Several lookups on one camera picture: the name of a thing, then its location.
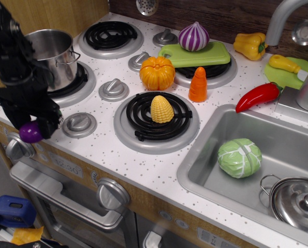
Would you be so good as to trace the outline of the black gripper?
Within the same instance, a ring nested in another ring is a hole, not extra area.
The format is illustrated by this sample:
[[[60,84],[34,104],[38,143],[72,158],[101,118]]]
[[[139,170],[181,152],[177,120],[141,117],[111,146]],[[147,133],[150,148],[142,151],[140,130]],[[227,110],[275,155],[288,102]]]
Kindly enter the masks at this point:
[[[27,66],[28,75],[24,78],[7,78],[10,69],[0,66],[0,80],[5,85],[0,87],[0,105],[15,128],[21,128],[37,117],[39,131],[44,139],[50,139],[60,128],[63,118],[60,109],[48,96],[50,71],[32,60]]]

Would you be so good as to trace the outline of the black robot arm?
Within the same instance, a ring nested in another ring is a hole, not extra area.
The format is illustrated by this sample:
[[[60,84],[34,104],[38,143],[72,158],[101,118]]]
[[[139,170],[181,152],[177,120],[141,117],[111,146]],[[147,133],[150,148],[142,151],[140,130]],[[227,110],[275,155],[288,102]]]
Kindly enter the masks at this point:
[[[53,77],[48,67],[34,59],[34,49],[19,24],[0,2],[0,105],[16,129],[36,124],[43,139],[49,139],[62,119],[58,104],[48,96]]]

